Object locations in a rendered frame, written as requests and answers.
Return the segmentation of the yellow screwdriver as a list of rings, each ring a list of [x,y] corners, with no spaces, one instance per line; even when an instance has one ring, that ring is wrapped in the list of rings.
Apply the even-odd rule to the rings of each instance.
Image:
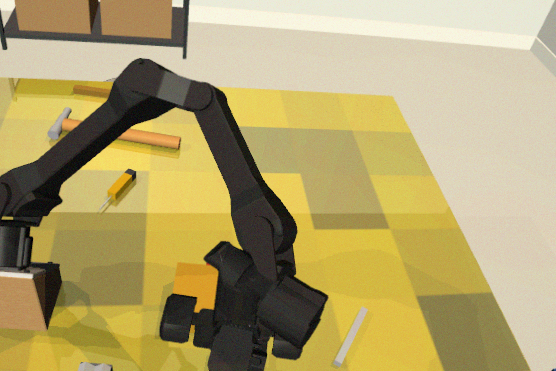
[[[114,201],[127,189],[127,187],[136,179],[136,171],[127,169],[120,178],[108,190],[108,200],[99,208],[102,207],[110,200]]]

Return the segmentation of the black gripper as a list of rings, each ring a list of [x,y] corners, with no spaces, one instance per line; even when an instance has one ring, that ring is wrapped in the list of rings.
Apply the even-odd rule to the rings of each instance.
[[[160,321],[160,338],[172,343],[183,344],[188,342],[191,325],[195,325],[193,345],[197,348],[210,349],[214,343],[213,332],[216,321],[221,317],[231,319],[231,323],[238,326],[247,324],[258,325],[260,337],[258,344],[262,344],[261,351],[267,353],[267,343],[270,337],[274,337],[272,355],[276,358],[297,361],[303,352],[284,338],[269,330],[259,323],[256,316],[257,310],[247,314],[233,314],[224,310],[216,300],[214,300],[214,310],[201,309],[195,313],[197,298],[180,294],[170,295],[164,306]]]

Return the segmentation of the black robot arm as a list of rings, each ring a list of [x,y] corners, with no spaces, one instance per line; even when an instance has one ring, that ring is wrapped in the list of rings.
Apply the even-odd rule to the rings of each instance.
[[[218,304],[233,314],[256,309],[260,324],[302,349],[329,296],[294,277],[294,218],[262,178],[224,92],[150,59],[130,62],[108,100],[35,162],[0,176],[0,270],[29,267],[30,228],[40,227],[42,217],[62,203],[66,180],[130,127],[174,107],[193,112],[198,121],[228,188],[243,249],[220,241],[203,258],[218,270]],[[213,333],[209,371],[264,371],[267,353],[258,344],[258,325],[238,326],[221,317]]]

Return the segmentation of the grey rectangular bar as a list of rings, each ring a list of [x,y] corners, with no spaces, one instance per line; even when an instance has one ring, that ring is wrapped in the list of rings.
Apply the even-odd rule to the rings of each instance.
[[[357,331],[358,331],[358,329],[359,329],[367,311],[368,310],[366,308],[361,307],[361,309],[360,309],[357,317],[355,318],[355,320],[354,320],[354,322],[353,322],[353,324],[350,328],[350,331],[349,331],[349,333],[348,333],[348,335],[347,335],[347,337],[346,337],[338,355],[336,356],[336,358],[333,362],[333,364],[335,364],[336,366],[338,366],[338,367],[341,366],[341,364],[342,364],[342,362],[345,358],[345,355],[348,352],[348,350],[349,350],[349,348],[350,348],[350,346],[351,346],[351,344],[352,344],[352,342],[355,338],[355,335],[356,335],[356,333],[357,333]]]

